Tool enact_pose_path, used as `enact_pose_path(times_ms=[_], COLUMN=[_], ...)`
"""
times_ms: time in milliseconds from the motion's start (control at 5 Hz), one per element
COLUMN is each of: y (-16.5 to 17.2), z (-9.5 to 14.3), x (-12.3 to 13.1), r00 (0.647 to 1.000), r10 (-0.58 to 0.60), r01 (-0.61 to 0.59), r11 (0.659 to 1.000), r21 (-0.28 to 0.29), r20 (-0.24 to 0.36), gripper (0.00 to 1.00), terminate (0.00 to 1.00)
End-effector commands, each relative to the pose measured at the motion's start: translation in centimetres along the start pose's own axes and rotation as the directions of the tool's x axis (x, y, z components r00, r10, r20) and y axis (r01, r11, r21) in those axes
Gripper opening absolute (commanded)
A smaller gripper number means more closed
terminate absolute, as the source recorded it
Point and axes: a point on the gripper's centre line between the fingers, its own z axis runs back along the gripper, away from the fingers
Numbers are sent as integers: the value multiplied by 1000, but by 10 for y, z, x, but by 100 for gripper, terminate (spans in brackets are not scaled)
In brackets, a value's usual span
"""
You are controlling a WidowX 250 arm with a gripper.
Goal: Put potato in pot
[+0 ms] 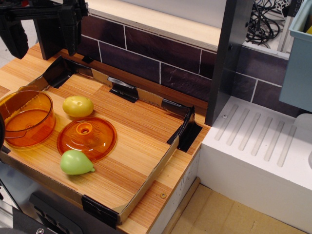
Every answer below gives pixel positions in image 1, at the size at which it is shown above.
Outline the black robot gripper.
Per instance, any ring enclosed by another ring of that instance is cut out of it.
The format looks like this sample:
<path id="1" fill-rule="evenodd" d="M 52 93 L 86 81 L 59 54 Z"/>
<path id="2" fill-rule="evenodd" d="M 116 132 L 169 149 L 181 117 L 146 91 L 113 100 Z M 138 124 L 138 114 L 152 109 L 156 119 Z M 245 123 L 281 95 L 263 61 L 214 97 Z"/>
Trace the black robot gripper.
<path id="1" fill-rule="evenodd" d="M 22 59 L 28 49 L 28 37 L 20 20 L 59 19 L 65 47 L 69 56 L 78 51 L 81 41 L 81 23 L 88 15 L 88 3 L 84 0 L 64 0 L 63 3 L 44 3 L 37 6 L 23 6 L 22 0 L 2 0 L 0 15 L 0 37 L 14 57 Z"/>

